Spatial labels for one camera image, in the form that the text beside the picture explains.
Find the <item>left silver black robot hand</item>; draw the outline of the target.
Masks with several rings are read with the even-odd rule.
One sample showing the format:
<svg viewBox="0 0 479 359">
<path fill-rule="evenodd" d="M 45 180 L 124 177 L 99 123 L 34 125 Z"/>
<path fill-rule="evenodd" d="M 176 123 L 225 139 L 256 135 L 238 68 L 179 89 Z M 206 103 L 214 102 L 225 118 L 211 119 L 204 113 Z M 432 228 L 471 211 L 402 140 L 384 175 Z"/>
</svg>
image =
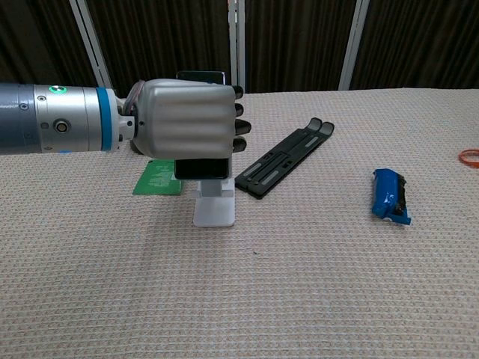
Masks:
<svg viewBox="0 0 479 359">
<path fill-rule="evenodd" d="M 132 142 L 153 159 L 227 159 L 245 149 L 242 88 L 180 79 L 146 81 L 134 102 Z"/>
</svg>

